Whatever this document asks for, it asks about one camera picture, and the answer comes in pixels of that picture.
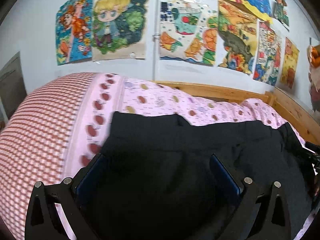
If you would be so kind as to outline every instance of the polka dot bedsheet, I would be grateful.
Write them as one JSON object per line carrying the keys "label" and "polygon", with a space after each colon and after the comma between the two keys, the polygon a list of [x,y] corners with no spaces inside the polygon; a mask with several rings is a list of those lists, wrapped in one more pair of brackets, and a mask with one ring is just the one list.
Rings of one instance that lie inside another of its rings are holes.
{"label": "polka dot bedsheet", "polygon": [[[0,216],[17,240],[24,239],[34,183],[74,177],[99,152],[114,111],[179,114],[195,126],[260,120],[277,129],[286,122],[255,98],[240,104],[215,102],[116,74],[77,73],[52,81],[27,96],[0,134]],[[58,212],[74,239],[60,207]]]}

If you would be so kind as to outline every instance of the black cloth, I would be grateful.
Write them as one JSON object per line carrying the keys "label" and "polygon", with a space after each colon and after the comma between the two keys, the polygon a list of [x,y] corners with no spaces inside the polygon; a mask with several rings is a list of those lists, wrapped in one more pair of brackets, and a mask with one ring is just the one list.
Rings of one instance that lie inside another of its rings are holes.
{"label": "black cloth", "polygon": [[179,115],[144,117],[115,112],[101,153],[110,168],[84,216],[102,239],[214,239],[234,207],[215,185],[216,154],[262,190],[285,191],[292,239],[311,210],[313,169],[296,156],[301,144],[288,123],[260,121],[192,126]]}

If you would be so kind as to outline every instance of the fish drawing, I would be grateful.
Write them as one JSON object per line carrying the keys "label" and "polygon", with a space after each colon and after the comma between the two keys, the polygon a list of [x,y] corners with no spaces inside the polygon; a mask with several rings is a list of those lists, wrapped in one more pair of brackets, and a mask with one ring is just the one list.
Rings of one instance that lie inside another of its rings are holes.
{"label": "fish drawing", "polygon": [[172,38],[167,32],[163,32],[160,36],[160,47],[168,51],[174,52],[177,50],[177,47],[182,47],[182,43]]}
{"label": "fish drawing", "polygon": [[196,59],[196,54],[201,54],[200,50],[204,46],[202,42],[198,38],[194,38],[193,41],[191,42],[190,46],[184,51],[186,57],[191,57],[195,60]]}

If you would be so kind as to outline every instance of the wooden headboard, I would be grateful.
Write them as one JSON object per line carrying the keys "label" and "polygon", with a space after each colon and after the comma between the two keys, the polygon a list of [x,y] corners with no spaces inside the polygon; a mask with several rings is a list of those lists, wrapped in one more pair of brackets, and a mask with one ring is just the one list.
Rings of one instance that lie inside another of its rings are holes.
{"label": "wooden headboard", "polygon": [[213,100],[219,98],[230,103],[241,103],[248,98],[261,99],[286,119],[304,140],[320,145],[319,124],[299,104],[278,89],[273,93],[258,94],[239,89],[196,83],[164,81],[156,81],[156,83],[182,90],[192,96],[212,98]]}

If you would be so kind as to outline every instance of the cartoon boy drawing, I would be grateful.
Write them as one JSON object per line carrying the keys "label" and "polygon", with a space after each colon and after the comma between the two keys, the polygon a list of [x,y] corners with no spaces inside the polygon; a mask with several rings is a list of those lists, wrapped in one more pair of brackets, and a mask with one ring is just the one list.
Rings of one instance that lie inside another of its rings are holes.
{"label": "cartoon boy drawing", "polygon": [[98,14],[98,20],[103,23],[103,28],[94,33],[98,47],[102,47],[106,41],[111,46],[114,37],[120,35],[115,19],[125,12],[131,0],[98,0],[94,11]]}

